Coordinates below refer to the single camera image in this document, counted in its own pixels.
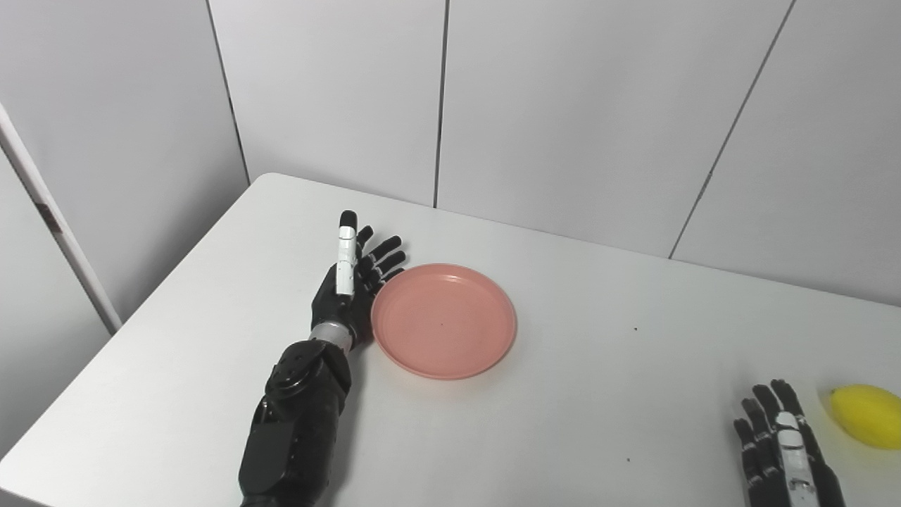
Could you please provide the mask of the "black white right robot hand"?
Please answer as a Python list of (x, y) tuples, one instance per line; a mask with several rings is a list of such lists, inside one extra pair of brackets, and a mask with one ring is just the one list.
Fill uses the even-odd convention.
[(749, 506), (844, 506), (836, 472), (827, 465), (798, 395), (788, 382), (756, 384), (741, 400), (733, 428)]

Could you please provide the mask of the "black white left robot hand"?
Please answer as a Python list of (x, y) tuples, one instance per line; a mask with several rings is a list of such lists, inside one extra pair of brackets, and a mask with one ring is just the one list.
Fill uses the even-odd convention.
[(348, 354), (372, 340), (374, 299), (403, 272), (406, 252), (398, 235), (369, 249), (372, 227), (358, 227), (355, 211), (341, 213), (338, 256), (312, 302), (311, 338)]

